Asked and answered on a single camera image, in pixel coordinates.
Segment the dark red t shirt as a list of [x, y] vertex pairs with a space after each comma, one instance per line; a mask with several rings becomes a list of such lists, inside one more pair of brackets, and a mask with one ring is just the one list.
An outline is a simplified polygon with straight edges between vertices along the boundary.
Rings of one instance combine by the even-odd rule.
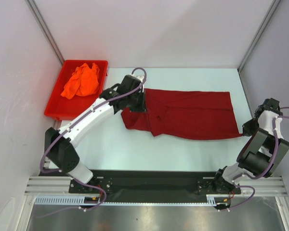
[[241, 137], [229, 92], [145, 90], [146, 112], [126, 108], [126, 129], [167, 134], [190, 140]]

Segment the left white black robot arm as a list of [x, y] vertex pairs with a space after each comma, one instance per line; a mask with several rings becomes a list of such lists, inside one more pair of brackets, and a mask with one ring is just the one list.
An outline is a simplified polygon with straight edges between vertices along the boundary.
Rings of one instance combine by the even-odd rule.
[[80, 160], [76, 147], [95, 126], [128, 108], [144, 112], [146, 75], [126, 75], [121, 83], [105, 89], [96, 101], [78, 117], [59, 129], [45, 132], [44, 157], [49, 158], [60, 171], [78, 180], [87, 193], [96, 188], [93, 172]]

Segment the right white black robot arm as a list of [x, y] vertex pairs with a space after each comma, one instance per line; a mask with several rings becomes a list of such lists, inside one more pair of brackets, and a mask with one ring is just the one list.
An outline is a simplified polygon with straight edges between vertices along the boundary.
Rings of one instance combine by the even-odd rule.
[[257, 180], [272, 175], [289, 150], [289, 142], [281, 134], [282, 119], [283, 113], [276, 99], [265, 99], [258, 106], [254, 117], [242, 126], [242, 135], [250, 139], [236, 163], [219, 169], [212, 181], [216, 192], [233, 190], [244, 177]]

